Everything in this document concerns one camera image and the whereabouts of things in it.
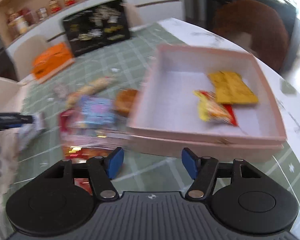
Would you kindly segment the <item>red foil snack packet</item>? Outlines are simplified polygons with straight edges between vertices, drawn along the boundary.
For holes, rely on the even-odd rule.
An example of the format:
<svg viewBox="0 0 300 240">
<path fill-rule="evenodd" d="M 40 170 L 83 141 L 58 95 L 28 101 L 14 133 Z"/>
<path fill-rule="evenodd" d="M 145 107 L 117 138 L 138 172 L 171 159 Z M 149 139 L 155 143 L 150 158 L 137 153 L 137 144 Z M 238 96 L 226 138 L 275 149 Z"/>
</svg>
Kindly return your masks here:
<svg viewBox="0 0 300 240">
<path fill-rule="evenodd" d="M 65 159 L 85 163 L 92 157 L 106 158 L 117 147 L 126 149 L 129 135 L 117 126 L 110 129 L 76 128 L 76 111 L 69 109 L 59 115 L 59 131 Z"/>
</svg>

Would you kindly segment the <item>blue pink candy bag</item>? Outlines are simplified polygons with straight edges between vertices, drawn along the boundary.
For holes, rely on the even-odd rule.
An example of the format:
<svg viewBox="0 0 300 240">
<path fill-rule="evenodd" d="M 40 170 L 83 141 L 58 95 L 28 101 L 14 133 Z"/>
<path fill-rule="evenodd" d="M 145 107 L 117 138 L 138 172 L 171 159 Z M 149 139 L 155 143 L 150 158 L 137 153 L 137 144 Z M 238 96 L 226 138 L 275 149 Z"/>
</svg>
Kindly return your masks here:
<svg viewBox="0 0 300 240">
<path fill-rule="evenodd" d="M 73 124 L 77 128 L 113 128 L 116 122 L 113 101 L 84 95 L 76 103 Z"/>
</svg>

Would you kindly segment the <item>brown cake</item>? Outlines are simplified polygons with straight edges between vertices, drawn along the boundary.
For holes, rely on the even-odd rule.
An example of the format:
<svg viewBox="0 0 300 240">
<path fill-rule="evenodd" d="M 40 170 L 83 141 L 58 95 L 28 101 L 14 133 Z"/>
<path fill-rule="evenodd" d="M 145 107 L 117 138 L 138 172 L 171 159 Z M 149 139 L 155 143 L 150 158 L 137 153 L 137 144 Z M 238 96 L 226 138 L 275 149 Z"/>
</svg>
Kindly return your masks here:
<svg viewBox="0 0 300 240">
<path fill-rule="evenodd" d="M 114 101 L 115 111 L 121 116 L 128 117 L 138 92 L 139 91 L 136 89 L 125 89 L 119 91 Z"/>
</svg>

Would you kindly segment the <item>white snack packet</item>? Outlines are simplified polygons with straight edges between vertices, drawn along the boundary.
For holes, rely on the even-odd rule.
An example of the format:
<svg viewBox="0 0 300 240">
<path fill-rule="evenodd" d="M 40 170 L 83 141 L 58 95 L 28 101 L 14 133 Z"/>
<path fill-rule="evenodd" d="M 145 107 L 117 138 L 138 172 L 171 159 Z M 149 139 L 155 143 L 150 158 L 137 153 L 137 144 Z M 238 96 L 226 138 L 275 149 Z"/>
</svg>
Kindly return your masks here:
<svg viewBox="0 0 300 240">
<path fill-rule="evenodd" d="M 46 130 L 45 114 L 38 112 L 32 116 L 33 123 L 24 124 L 17 133 L 19 152 L 25 150 L 32 140 Z"/>
</svg>

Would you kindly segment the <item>yellow red snack packet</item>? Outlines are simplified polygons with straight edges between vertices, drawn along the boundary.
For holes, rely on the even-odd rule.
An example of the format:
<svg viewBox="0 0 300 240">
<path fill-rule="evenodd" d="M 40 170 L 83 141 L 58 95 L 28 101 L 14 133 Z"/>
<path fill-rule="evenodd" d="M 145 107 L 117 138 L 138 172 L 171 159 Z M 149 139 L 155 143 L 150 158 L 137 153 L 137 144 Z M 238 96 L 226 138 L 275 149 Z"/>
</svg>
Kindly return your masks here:
<svg viewBox="0 0 300 240">
<path fill-rule="evenodd" d="M 213 92 L 195 90 L 194 95 L 199 99 L 197 112 L 200 120 L 238 126 L 232 105 L 218 103 Z"/>
</svg>

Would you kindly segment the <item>pink cardboard box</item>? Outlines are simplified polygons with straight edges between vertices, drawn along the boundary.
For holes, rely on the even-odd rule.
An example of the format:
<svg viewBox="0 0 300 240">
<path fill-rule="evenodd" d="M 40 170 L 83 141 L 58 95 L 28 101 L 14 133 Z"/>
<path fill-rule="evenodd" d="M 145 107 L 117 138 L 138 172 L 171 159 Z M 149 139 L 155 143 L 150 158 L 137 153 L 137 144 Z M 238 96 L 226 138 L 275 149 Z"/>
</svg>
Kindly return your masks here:
<svg viewBox="0 0 300 240">
<path fill-rule="evenodd" d="M 255 57 L 161 44 L 128 120 L 133 150 L 178 157 L 185 147 L 222 161 L 266 161 L 287 138 Z"/>
</svg>

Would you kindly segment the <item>beige dining chair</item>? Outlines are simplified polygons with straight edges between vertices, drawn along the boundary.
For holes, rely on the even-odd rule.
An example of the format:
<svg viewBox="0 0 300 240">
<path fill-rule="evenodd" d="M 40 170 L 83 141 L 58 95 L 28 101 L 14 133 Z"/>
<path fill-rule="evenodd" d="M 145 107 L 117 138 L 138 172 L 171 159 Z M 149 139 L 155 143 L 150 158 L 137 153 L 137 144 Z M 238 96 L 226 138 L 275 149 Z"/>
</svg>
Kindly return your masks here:
<svg viewBox="0 0 300 240">
<path fill-rule="evenodd" d="M 13 61 L 19 81 L 32 73 L 33 61 L 48 48 L 49 44 L 42 35 L 34 35 L 15 50 Z"/>
</svg>

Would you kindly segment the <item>orange tissue pack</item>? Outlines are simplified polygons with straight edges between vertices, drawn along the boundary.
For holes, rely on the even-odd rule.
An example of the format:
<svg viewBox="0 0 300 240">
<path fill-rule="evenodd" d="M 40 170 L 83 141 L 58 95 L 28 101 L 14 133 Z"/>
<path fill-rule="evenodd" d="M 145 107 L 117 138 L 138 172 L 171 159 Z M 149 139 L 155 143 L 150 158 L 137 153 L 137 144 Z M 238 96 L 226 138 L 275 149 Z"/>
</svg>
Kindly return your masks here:
<svg viewBox="0 0 300 240">
<path fill-rule="evenodd" d="M 68 46 L 61 42 L 49 47 L 32 62 L 32 74 L 38 83 L 44 83 L 75 62 Z"/>
</svg>

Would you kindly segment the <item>black plum snack bag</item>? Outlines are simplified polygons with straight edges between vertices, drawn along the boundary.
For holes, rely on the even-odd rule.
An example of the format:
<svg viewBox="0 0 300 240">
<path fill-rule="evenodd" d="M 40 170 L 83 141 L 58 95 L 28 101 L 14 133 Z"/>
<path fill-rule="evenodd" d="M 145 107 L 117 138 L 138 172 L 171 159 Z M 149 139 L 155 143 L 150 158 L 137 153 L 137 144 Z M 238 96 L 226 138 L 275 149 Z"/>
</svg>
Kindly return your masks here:
<svg viewBox="0 0 300 240">
<path fill-rule="evenodd" d="M 75 57 L 130 39 L 124 0 L 112 0 L 62 19 Z"/>
</svg>

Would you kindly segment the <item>brown upholstered chair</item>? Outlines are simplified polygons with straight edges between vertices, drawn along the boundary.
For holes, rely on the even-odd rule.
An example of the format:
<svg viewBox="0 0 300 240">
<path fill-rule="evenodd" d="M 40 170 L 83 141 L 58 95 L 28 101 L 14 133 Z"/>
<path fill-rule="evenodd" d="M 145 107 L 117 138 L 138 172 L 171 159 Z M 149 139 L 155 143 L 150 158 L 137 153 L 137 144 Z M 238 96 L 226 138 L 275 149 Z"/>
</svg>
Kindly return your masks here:
<svg viewBox="0 0 300 240">
<path fill-rule="evenodd" d="M 247 33 L 251 49 L 275 72 L 283 66 L 288 51 L 288 32 L 279 14 L 255 0 L 236 0 L 216 11 L 213 32 L 221 37 Z"/>
</svg>

